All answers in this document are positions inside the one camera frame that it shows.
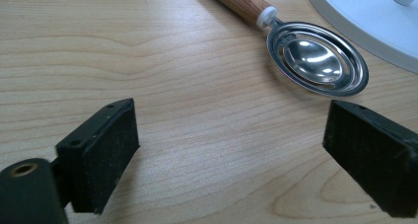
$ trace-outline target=wooden table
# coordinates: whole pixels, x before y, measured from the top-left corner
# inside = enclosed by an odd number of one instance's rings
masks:
[[[283,21],[334,30],[309,0]],[[71,223],[416,223],[381,212],[321,146],[330,98],[270,60],[268,30],[215,0],[0,0],[0,168],[106,104],[136,103],[137,151],[104,214]],[[342,100],[418,132],[418,76],[358,47],[370,83]]]

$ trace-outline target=black plastic part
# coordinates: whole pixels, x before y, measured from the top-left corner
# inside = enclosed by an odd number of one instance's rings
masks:
[[[418,134],[362,106],[332,101],[323,147],[392,217],[418,208]]]
[[[60,190],[69,192],[62,195],[71,197],[74,211],[102,213],[138,148],[132,99],[107,105],[59,142],[54,171],[70,181]]]
[[[55,178],[55,185],[58,190],[61,206],[65,207],[71,201],[71,180],[69,180],[69,177],[62,170],[58,158],[51,162],[50,166]]]
[[[0,223],[68,223],[49,162],[34,158],[0,173]]]

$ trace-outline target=white lamp base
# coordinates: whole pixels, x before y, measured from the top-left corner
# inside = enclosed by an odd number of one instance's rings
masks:
[[[311,0],[339,32],[372,54],[418,73],[418,0]]]

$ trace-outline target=metal scoop bowl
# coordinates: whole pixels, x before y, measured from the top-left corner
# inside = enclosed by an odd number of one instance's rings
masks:
[[[283,23],[264,0],[219,0],[247,21],[271,28],[267,48],[277,67],[295,83],[330,97],[353,96],[369,72],[361,54],[344,38],[320,26]]]

